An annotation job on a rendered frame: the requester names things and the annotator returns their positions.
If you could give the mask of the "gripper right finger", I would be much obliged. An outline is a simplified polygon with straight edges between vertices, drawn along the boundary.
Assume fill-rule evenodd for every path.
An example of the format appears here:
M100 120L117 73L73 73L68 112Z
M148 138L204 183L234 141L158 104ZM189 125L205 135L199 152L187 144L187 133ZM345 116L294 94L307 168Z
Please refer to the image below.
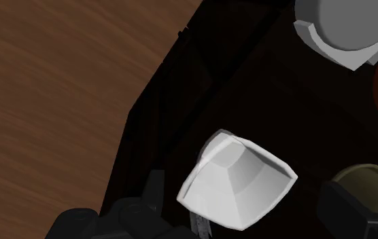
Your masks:
M321 186L317 217L336 239L378 239L378 213L333 181Z

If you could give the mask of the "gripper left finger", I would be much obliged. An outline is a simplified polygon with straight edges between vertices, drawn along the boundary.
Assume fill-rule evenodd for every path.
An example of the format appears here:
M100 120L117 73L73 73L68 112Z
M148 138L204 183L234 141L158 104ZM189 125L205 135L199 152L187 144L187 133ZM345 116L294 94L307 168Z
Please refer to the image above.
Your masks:
M165 172L152 170L139 198L121 198L103 217L91 208L62 212L45 239L200 239L161 217Z

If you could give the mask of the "olive green cup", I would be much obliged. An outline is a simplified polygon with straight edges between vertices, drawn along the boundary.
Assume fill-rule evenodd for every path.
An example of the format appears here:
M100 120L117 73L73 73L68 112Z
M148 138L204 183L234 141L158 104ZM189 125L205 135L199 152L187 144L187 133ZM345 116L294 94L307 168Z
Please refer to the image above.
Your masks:
M365 207L378 213L378 165L356 164L338 172L332 181L338 183Z

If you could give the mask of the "grey speckled flat strip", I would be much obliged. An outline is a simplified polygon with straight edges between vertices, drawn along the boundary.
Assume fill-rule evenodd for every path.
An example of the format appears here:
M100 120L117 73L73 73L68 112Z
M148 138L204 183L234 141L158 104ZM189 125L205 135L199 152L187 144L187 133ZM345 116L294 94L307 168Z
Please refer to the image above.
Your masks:
M211 227L208 219L190 212L190 226L192 232L200 239L212 239Z

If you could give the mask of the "white square bowl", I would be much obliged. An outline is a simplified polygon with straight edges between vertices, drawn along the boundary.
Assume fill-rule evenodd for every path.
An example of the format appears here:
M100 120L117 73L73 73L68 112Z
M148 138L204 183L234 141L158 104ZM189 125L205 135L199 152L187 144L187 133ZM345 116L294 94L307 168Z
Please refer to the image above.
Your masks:
M204 144L177 201L209 221L243 231L272 211L297 178L266 149L218 130Z

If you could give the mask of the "dark brown wooden cabinet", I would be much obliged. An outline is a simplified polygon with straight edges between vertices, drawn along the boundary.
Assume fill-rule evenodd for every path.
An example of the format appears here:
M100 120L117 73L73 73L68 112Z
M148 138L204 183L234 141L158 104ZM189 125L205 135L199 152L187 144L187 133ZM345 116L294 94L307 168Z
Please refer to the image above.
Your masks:
M162 216L190 225L177 193L218 130L288 163L298 180L243 231L213 224L213 239L336 239L320 223L320 187L341 169L378 165L376 65L355 71L296 34L295 0L203 0L130 110L100 215L165 172Z

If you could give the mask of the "white plate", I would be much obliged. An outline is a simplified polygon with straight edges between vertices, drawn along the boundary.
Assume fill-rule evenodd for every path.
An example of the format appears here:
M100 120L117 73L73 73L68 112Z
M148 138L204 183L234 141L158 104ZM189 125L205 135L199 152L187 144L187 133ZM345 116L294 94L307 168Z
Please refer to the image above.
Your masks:
M378 62L378 0L295 0L294 28L312 50L355 71Z

